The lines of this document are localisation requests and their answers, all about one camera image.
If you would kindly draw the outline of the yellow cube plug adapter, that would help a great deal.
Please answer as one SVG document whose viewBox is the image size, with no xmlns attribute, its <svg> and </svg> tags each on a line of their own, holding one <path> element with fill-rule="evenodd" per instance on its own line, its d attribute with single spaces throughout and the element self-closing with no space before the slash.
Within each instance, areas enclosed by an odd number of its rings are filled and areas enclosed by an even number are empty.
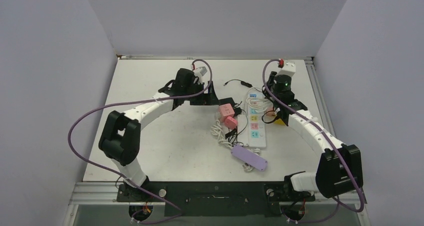
<svg viewBox="0 0 424 226">
<path fill-rule="evenodd" d="M 280 125 L 280 126 L 286 126 L 286 124 L 284 123 L 284 121 L 281 118 L 275 120 L 273 123 L 276 124 L 276 125 Z"/>
</svg>

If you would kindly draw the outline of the pink cube socket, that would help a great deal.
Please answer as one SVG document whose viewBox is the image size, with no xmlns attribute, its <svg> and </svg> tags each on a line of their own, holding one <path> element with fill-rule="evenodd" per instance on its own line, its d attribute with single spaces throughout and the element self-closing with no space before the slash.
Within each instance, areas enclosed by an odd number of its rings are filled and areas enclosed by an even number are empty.
<svg viewBox="0 0 424 226">
<path fill-rule="evenodd" d="M 218 107 L 220 123 L 224 124 L 229 130 L 234 130 L 238 126 L 238 121 L 235 118 L 235 111 L 230 103 L 222 104 Z"/>
</svg>

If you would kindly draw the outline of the white multi-socket power strip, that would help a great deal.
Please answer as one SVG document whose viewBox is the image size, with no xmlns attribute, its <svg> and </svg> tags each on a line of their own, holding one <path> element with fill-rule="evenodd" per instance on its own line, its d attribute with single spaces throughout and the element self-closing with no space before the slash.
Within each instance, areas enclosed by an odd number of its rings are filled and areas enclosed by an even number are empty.
<svg viewBox="0 0 424 226">
<path fill-rule="evenodd" d="M 264 99 L 262 92 L 255 87 L 247 91 L 244 103 L 247 112 L 249 147 L 264 149 L 267 143 L 262 116 L 268 109 L 269 103 Z"/>
</svg>

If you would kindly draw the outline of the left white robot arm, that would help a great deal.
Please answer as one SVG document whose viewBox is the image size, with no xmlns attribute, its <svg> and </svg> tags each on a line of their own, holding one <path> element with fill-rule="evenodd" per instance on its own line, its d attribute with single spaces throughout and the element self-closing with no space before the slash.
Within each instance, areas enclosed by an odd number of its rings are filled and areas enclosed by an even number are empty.
<svg viewBox="0 0 424 226">
<path fill-rule="evenodd" d="M 157 91 L 152 102 L 108 114 L 98 147 L 123 174 L 123 194 L 130 194 L 136 201 L 150 197 L 149 178 L 137 160 L 143 128 L 186 101 L 192 106 L 214 106 L 219 103 L 213 82 L 203 80 L 207 71 L 204 66 L 192 70 L 181 68 L 175 79 Z"/>
</svg>

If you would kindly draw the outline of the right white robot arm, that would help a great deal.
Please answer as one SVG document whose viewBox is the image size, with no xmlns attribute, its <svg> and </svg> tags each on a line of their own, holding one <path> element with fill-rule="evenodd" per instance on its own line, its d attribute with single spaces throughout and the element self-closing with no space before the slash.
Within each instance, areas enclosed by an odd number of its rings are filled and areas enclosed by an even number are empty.
<svg viewBox="0 0 424 226">
<path fill-rule="evenodd" d="M 291 90 L 292 76 L 272 71 L 263 87 L 275 111 L 275 117 L 297 132 L 318 156 L 316 171 L 302 171 L 285 176 L 289 182 L 282 193 L 289 200 L 302 192 L 320 193 L 325 198 L 361 189 L 363 186 L 362 158 L 359 148 L 347 145 L 329 133 L 315 119 L 305 104 Z"/>
</svg>

